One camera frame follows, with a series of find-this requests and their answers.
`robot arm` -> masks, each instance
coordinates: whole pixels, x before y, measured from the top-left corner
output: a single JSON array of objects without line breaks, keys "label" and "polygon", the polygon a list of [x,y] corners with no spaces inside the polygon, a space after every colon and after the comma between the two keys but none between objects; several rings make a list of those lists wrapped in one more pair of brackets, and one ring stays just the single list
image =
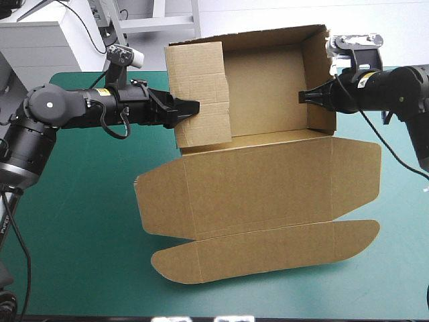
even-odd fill
[{"label": "robot arm", "polygon": [[[59,129],[102,127],[109,135],[125,139],[131,123],[163,125],[170,129],[199,112],[199,102],[183,101],[168,92],[147,87],[142,80],[127,84],[127,67],[142,65],[142,54],[114,45],[103,89],[64,89],[46,84],[31,90],[15,114],[0,146],[0,183],[26,189],[41,175]],[[123,124],[125,135],[110,125]]]},{"label": "robot arm", "polygon": [[382,44],[377,34],[331,37],[328,55],[350,58],[351,67],[338,79],[300,92],[300,103],[341,113],[382,111],[384,124],[395,114],[407,125],[420,167],[429,172],[429,65],[383,71],[378,50]]}]

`green table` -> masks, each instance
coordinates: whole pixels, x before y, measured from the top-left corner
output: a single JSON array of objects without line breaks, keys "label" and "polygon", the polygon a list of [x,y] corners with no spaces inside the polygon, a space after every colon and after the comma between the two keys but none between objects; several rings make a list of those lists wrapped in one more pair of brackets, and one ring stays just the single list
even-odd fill
[{"label": "green table", "polygon": [[[89,86],[97,73],[57,74],[65,89]],[[165,72],[130,72],[155,89],[168,89]],[[404,124],[382,127],[398,154],[418,166]],[[377,139],[359,115],[339,115],[337,136]],[[192,315],[257,317],[429,318],[429,194],[424,179],[403,170],[383,149],[379,198],[341,219],[376,219],[381,231],[354,258],[200,285],[161,277],[150,265],[157,250],[182,240],[149,235],[141,227],[133,181],[180,157],[174,132],[133,126],[114,140],[101,128],[59,131],[41,180],[28,189],[17,212],[32,253],[31,314]],[[163,196],[168,198],[168,191]],[[22,303],[25,260],[11,233],[2,260],[15,276]]]}]

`yellow label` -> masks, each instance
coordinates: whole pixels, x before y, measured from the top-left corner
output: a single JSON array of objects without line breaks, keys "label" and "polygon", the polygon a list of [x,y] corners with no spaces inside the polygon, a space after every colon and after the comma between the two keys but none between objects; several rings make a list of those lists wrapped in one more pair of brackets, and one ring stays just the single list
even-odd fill
[{"label": "yellow label", "polygon": [[367,81],[369,77],[373,76],[376,72],[369,72],[362,76],[362,78],[359,80],[359,83],[357,83],[357,88],[362,89],[367,84]]},{"label": "yellow label", "polygon": [[110,96],[110,92],[108,89],[95,89],[97,92],[99,92],[100,96]]}]

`wire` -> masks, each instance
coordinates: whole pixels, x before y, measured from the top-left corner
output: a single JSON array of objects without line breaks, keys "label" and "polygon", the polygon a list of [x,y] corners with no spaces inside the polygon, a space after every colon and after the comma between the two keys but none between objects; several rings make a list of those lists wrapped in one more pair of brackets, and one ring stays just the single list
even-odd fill
[{"label": "wire", "polygon": [[94,82],[91,84],[91,86],[89,87],[90,89],[93,89],[94,88],[94,86],[95,85],[97,85],[97,83],[99,82],[99,81],[101,81],[101,79],[104,77],[104,76],[106,76],[106,74],[107,74],[107,70],[105,70],[103,73],[101,73],[100,74],[100,76],[98,76],[97,77],[97,79],[96,80],[94,80]]},{"label": "wire", "polygon": [[356,104],[357,109],[359,110],[359,113],[363,116],[363,118],[365,119],[365,121],[368,123],[368,125],[371,127],[371,129],[374,131],[375,135],[380,139],[380,141],[384,144],[384,146],[389,150],[389,152],[391,153],[391,155],[396,159],[396,161],[398,161],[404,168],[408,169],[411,172],[414,172],[416,174],[419,174],[420,176],[424,177],[425,179],[429,180],[429,175],[427,175],[426,173],[423,173],[422,171],[416,170],[415,168],[412,168],[411,166],[409,166],[408,164],[406,164],[404,161],[401,160],[401,158],[399,156],[397,156],[397,154],[395,153],[395,151],[391,148],[391,146],[383,139],[383,137],[381,136],[381,134],[377,131],[377,129],[375,128],[375,126],[372,124],[372,122],[369,120],[369,118],[367,117],[367,115],[363,112],[362,108],[360,107],[360,105],[358,104],[358,102],[356,101],[356,99],[351,96],[351,94],[349,93],[349,91],[345,88],[344,84],[341,82],[340,78],[338,77],[338,74],[335,74],[335,79],[338,82],[338,84],[340,85],[341,89],[343,90],[343,92],[345,93],[345,95]]},{"label": "wire", "polygon": [[95,106],[98,106],[102,109],[101,116],[100,116],[100,125],[107,134],[109,134],[110,136],[112,136],[118,140],[124,140],[131,135],[131,126],[130,126],[128,118],[127,118],[128,108],[124,108],[122,110],[122,112],[120,112],[120,114],[119,114],[121,116],[122,121],[123,121],[123,125],[125,126],[125,135],[123,136],[123,135],[116,133],[115,131],[111,130],[107,126],[106,119],[105,119],[106,118],[106,112],[107,112],[106,105],[104,105],[102,102],[98,102],[98,101],[95,101],[93,99],[90,99],[89,103],[92,103]]},{"label": "wire", "polygon": [[[122,9],[119,13],[123,13],[124,11],[127,13],[127,17],[125,18],[125,20],[128,20],[128,10]],[[117,40],[118,40],[118,37],[116,37],[115,40],[113,40],[113,42],[111,44],[109,44],[109,45],[105,44],[106,48],[112,46],[114,43],[116,43]]]},{"label": "wire", "polygon": [[22,307],[21,316],[19,317],[19,322],[22,322],[22,319],[27,311],[29,294],[32,290],[32,257],[29,254],[27,246],[25,245],[24,239],[22,238],[21,232],[19,231],[18,224],[16,224],[15,218],[13,218],[11,209],[9,208],[9,203],[7,202],[6,192],[1,191],[1,198],[3,199],[3,204],[6,209],[6,214],[9,216],[9,220],[11,221],[12,228],[15,232],[15,235],[18,239],[19,244],[21,245],[22,251],[25,254],[25,258],[27,260],[27,290],[25,292],[24,305]]},{"label": "wire", "polygon": [[2,143],[4,143],[4,144],[5,144],[5,146],[6,146],[6,150],[8,150],[8,149],[9,149],[9,142],[8,142],[8,141],[6,141],[5,139],[0,138],[0,142],[2,142]]},{"label": "wire", "polygon": [[63,6],[65,6],[65,8],[69,9],[71,12],[74,13],[75,16],[77,16],[77,18],[80,20],[80,22],[82,23],[82,25],[85,27],[85,30],[86,30],[86,32],[87,32],[87,34],[89,36],[89,40],[93,43],[93,46],[94,46],[95,50],[97,52],[99,52],[100,54],[103,54],[103,55],[106,54],[107,53],[106,48],[105,48],[105,50],[103,52],[97,48],[97,46],[94,43],[93,37],[91,36],[91,34],[90,34],[90,32],[89,32],[86,24],[83,22],[82,18],[77,14],[77,12],[75,12],[75,10],[73,10],[71,7],[69,7],[65,3],[61,2],[60,0],[55,0],[55,1],[58,2],[58,3],[61,3]]},{"label": "wire", "polygon": [[128,10],[122,9],[119,13],[123,13],[124,11],[127,13],[127,17],[125,18],[125,20],[128,20]]}]

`cardboard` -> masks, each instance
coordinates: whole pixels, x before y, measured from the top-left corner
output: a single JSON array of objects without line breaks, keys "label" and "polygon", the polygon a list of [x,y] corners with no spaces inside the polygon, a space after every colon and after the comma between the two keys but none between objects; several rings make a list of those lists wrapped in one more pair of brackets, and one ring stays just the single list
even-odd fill
[{"label": "cardboard", "polygon": [[198,115],[176,127],[178,146],[307,128],[332,134],[335,114],[297,99],[298,91],[330,78],[327,35],[323,25],[309,25],[171,44],[166,60],[172,94],[202,103]]},{"label": "cardboard", "polygon": [[174,282],[212,282],[346,260],[364,250],[378,231],[374,220],[252,231],[160,250],[152,257],[152,264]]},{"label": "cardboard", "polygon": [[176,128],[182,157],[135,182],[144,229],[193,240],[154,254],[160,274],[210,282],[344,260],[373,241],[377,222],[334,220],[377,197],[380,147],[332,137],[334,113],[298,104],[330,78],[326,36],[309,25],[166,48],[170,90],[202,109]]}]

